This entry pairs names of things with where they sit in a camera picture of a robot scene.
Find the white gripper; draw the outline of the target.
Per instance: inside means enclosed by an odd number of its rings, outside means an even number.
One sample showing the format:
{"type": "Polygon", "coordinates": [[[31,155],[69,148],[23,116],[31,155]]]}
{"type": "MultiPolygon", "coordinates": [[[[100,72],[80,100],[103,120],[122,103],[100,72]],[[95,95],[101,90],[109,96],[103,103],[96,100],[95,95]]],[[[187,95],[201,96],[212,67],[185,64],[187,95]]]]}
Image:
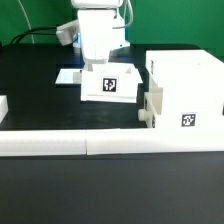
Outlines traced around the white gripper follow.
{"type": "Polygon", "coordinates": [[[113,9],[80,9],[78,21],[84,69],[93,70],[94,64],[106,64],[111,50],[113,9]]]}

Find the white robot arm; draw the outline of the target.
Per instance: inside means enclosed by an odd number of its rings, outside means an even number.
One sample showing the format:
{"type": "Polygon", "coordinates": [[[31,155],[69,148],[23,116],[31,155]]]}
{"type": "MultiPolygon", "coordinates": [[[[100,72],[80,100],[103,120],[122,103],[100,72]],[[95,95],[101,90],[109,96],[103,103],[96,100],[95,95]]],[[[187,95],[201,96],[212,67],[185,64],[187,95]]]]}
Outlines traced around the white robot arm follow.
{"type": "Polygon", "coordinates": [[[110,56],[126,50],[126,29],[133,23],[130,0],[71,0],[77,19],[56,28],[56,36],[65,46],[80,38],[84,70],[104,65],[110,56]]]}

